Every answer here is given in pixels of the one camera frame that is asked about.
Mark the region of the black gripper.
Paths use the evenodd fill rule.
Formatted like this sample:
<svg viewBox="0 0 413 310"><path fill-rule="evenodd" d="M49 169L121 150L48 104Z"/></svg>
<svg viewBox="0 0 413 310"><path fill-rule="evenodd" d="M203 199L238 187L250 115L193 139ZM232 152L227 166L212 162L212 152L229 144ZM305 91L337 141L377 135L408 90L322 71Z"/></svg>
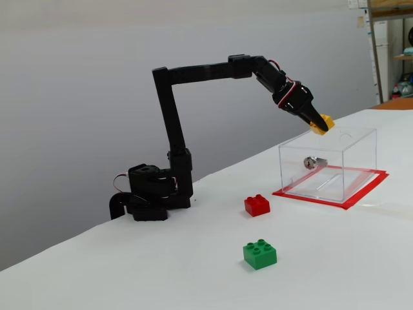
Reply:
<svg viewBox="0 0 413 310"><path fill-rule="evenodd" d="M299 117L306 123L313 123L323 132L328 131L328 126L321 114L309 105L313 96L309 89L299 81L287 81L281 90L272 95L274 103L282 110Z"/></svg>

